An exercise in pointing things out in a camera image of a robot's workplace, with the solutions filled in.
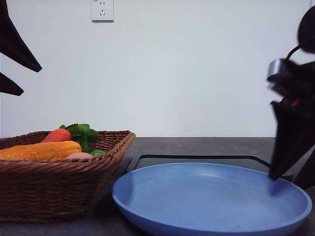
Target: power outlet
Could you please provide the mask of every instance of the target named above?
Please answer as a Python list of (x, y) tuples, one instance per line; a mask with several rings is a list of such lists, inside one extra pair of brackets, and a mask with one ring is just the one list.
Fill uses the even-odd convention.
[(91, 0), (93, 22), (114, 21), (114, 0)]

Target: table surface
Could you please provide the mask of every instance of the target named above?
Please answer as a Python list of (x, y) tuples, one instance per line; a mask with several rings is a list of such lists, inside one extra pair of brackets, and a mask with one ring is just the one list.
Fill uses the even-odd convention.
[[(144, 154), (172, 155), (253, 155), (270, 160), (274, 138), (136, 138), (120, 168), (105, 185), (91, 211), (81, 220), (56, 224), (27, 224), (0, 221), (0, 236), (148, 236), (129, 223), (118, 211), (111, 196), (115, 180), (126, 172), (132, 158)], [(298, 173), (306, 154), (291, 168)], [(315, 187), (306, 191), (313, 202)], [(314, 207), (305, 223), (290, 236), (315, 236)]]

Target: carrot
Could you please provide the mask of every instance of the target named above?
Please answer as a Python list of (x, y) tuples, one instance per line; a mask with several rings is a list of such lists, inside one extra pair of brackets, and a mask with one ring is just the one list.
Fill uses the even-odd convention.
[(70, 131), (66, 129), (55, 129), (48, 134), (41, 143), (69, 141), (71, 140), (71, 137), (72, 135)]

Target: blue plastic plate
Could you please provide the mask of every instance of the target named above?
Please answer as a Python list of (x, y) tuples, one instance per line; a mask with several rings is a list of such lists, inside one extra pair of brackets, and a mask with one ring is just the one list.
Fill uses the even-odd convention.
[(307, 193), (284, 179), (208, 163), (141, 168), (112, 194), (130, 222), (155, 236), (285, 236), (312, 208)]

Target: yellow corn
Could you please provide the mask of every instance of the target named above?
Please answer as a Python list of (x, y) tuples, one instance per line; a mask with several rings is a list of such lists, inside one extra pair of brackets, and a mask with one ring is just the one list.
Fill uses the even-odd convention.
[(65, 159), (70, 154), (81, 151), (81, 146), (74, 141), (49, 142), (2, 149), (0, 158), (5, 160), (56, 160)]

